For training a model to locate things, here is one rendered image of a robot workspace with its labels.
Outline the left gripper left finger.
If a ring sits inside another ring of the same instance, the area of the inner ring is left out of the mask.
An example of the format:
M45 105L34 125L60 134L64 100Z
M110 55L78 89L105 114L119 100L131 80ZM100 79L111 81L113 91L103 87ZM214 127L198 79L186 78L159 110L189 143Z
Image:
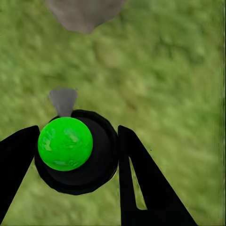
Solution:
M31 165L39 134L35 125L0 141L0 225Z

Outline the pesticide atomizer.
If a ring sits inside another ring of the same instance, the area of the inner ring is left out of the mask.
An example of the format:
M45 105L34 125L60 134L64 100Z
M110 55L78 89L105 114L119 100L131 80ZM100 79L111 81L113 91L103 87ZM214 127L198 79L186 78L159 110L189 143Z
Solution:
M92 193L113 179L119 167L119 140L102 115L74 110L77 91L57 88L48 96L58 117L40 132L34 148L39 176L63 194Z

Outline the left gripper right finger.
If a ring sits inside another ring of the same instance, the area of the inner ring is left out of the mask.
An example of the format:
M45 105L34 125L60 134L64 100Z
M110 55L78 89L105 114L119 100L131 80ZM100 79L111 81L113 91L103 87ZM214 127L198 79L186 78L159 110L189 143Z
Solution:
M121 226L197 226L136 133L118 126ZM147 210L136 206L131 158Z

